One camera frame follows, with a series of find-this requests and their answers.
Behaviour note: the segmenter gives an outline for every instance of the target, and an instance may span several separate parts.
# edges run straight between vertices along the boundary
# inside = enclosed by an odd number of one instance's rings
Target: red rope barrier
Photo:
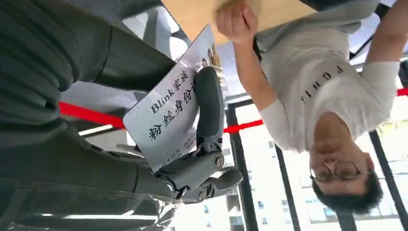
[[[399,89],[397,92],[397,96],[408,96],[408,88]],[[110,124],[114,128],[118,128],[118,129],[125,128],[125,125],[123,124],[122,119],[116,116],[108,115],[105,113],[100,113],[97,111],[93,111],[87,108],[75,106],[75,105],[64,103],[64,102],[59,102],[59,106],[60,106],[60,112],[63,115],[72,116],[78,119],[83,119],[83,120],[101,124],[101,125]],[[253,121],[250,123],[231,126],[231,127],[225,128],[224,133],[235,133],[235,132],[238,132],[239,130],[259,126],[262,124],[263,124],[262,120],[257,120],[257,121]]]

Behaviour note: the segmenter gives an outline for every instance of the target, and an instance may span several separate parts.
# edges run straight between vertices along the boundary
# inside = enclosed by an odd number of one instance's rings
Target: black hair
[[[326,195],[320,190],[316,182],[312,181],[312,188],[318,199],[336,212],[367,214],[380,203],[383,190],[377,174],[371,171],[365,182],[366,192],[363,195]]]

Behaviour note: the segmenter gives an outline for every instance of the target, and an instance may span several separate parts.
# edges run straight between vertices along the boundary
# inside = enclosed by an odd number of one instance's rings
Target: man's arm
[[[367,62],[399,62],[407,38],[408,0],[398,0],[373,36]]]
[[[268,82],[252,44],[234,43],[235,60],[242,86],[259,111],[276,101],[276,93]]]
[[[258,19],[245,3],[235,1],[217,12],[220,33],[233,42],[237,71],[242,86],[261,111],[276,101],[276,93],[268,82],[253,50]]]

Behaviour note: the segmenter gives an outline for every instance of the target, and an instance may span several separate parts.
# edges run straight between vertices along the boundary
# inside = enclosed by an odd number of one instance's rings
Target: glasses
[[[319,182],[331,181],[334,176],[341,180],[354,180],[361,172],[353,162],[340,162],[334,167],[334,173],[326,165],[310,169],[310,178]]]

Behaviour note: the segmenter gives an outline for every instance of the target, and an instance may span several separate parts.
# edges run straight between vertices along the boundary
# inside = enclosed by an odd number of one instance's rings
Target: screw
[[[204,197],[205,197],[205,192],[204,191],[201,191],[201,192],[198,193],[198,200],[199,201],[204,200]]]
[[[215,161],[216,168],[220,169],[224,165],[224,158],[222,156],[217,156]]]

